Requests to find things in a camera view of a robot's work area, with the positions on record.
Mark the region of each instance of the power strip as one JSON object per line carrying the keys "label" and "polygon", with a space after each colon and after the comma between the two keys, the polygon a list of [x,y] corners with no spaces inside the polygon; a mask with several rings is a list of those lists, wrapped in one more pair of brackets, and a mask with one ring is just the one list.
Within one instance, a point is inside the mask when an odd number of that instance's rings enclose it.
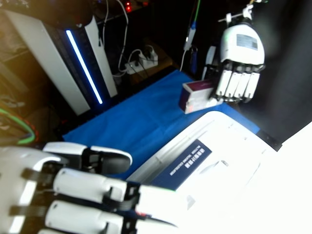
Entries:
{"label": "power strip", "polygon": [[153,51],[151,53],[151,58],[148,59],[143,54],[140,54],[139,61],[138,65],[136,65],[136,61],[125,64],[128,74],[132,75],[134,73],[158,66],[158,55]]}

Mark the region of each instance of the table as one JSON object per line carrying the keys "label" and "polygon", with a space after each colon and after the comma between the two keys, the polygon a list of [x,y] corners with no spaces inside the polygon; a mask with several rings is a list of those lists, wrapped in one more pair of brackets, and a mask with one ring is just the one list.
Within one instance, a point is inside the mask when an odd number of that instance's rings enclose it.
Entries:
{"label": "table", "polygon": [[191,79],[174,71],[91,121],[63,135],[65,141],[116,148],[133,157],[130,169],[114,177],[126,179],[183,129],[208,111],[221,111],[253,133],[259,128],[227,104],[191,114],[179,106],[182,84]]}

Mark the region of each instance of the green wire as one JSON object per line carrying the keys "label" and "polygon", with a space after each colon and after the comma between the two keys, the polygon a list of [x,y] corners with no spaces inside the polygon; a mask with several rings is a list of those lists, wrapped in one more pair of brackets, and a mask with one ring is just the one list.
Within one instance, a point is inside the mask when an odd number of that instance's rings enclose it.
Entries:
{"label": "green wire", "polygon": [[5,114],[6,116],[8,116],[11,120],[15,121],[16,123],[18,123],[20,126],[22,126],[24,129],[26,129],[30,134],[31,136],[26,138],[26,139],[22,139],[22,140],[19,140],[18,141],[18,144],[19,145],[22,145],[22,144],[28,144],[32,141],[35,140],[36,136],[35,136],[35,133],[34,131],[31,129],[31,127],[29,127],[24,121],[20,120],[19,118],[11,115],[9,112],[5,111],[4,109],[1,109],[0,108],[0,114]]}
{"label": "green wire", "polygon": [[197,21],[198,12],[199,12],[199,6],[200,6],[200,1],[201,1],[201,0],[198,0],[198,4],[197,4],[197,9],[196,9],[196,14],[195,14],[194,22]]}

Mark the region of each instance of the led light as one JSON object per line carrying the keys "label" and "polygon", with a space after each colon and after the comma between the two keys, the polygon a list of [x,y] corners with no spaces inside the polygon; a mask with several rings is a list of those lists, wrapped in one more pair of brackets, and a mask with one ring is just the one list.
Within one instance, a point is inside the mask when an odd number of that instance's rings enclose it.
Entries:
{"label": "led light", "polygon": [[102,104],[103,101],[102,101],[102,99],[101,99],[101,97],[100,97],[100,95],[99,95],[99,93],[98,93],[98,90],[97,90],[96,86],[94,85],[94,82],[93,82],[93,80],[92,80],[92,78],[91,78],[91,75],[90,75],[90,73],[89,73],[89,71],[88,71],[88,68],[87,68],[86,64],[84,63],[84,61],[83,61],[83,58],[82,58],[82,56],[81,56],[81,53],[80,53],[80,51],[79,51],[79,49],[78,49],[78,47],[77,47],[77,44],[76,44],[75,40],[74,40],[74,37],[73,37],[73,35],[72,35],[72,32],[71,32],[70,30],[66,30],[66,34],[67,34],[67,36],[68,36],[68,39],[70,40],[70,43],[71,43],[72,46],[73,46],[73,49],[74,49],[74,51],[75,51],[75,53],[76,53],[76,55],[77,55],[77,58],[78,58],[78,60],[79,60],[79,62],[80,62],[80,64],[81,64],[81,66],[82,66],[82,68],[83,68],[83,70],[84,70],[84,73],[86,74],[86,76],[87,76],[87,78],[88,78],[88,81],[89,81],[89,83],[90,83],[90,85],[91,85],[91,87],[92,87],[92,89],[93,89],[94,94],[95,94],[96,97],[97,97],[97,100],[98,100],[99,104]]}

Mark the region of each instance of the box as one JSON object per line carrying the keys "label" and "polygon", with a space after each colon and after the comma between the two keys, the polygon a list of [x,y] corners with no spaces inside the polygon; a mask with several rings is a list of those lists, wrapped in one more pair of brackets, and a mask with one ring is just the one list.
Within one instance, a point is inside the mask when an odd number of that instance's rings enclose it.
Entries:
{"label": "box", "polygon": [[217,101],[210,97],[214,85],[208,80],[193,81],[183,84],[179,106],[184,113],[189,114],[209,107],[220,105],[223,101]]}

